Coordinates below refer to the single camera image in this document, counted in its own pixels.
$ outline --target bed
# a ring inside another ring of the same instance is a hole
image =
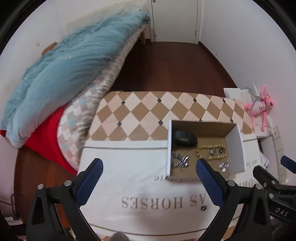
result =
[[[67,29],[72,33],[83,26],[103,21],[110,15],[123,15],[135,11],[147,12],[145,1],[126,1],[107,6],[69,23]],[[82,147],[98,104],[117,78],[127,54],[143,33],[145,25],[146,23],[135,29],[115,58],[109,61],[70,102],[55,109],[35,129],[24,145],[76,174]]]

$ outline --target gray fuzzy object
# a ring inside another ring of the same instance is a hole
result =
[[[130,241],[123,232],[117,232],[112,235],[109,241]]]

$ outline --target bed leg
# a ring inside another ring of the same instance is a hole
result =
[[[140,37],[141,37],[141,43],[146,45],[146,39],[145,39],[144,31],[141,32]]]

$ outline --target teal comforter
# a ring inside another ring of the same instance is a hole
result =
[[[144,12],[109,17],[63,39],[28,68],[2,115],[2,130],[21,147],[58,107],[74,98],[119,54],[125,42],[150,21]]]

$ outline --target open cardboard box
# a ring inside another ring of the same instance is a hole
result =
[[[223,122],[195,122],[195,121],[179,121],[170,120],[168,128],[168,159],[167,159],[167,176],[173,178],[198,178],[195,170],[196,147],[183,148],[174,147],[176,153],[190,156],[189,167],[184,168],[181,172],[180,168],[171,168],[171,151],[172,151],[172,131],[189,131],[197,137],[198,147],[201,145],[226,145],[228,155],[223,162],[229,163],[229,168],[222,175],[227,178],[245,170],[245,154],[242,145],[242,137],[239,127],[234,123]],[[209,149],[200,151],[203,157],[209,156]],[[216,170],[220,160],[210,160],[208,163]]]

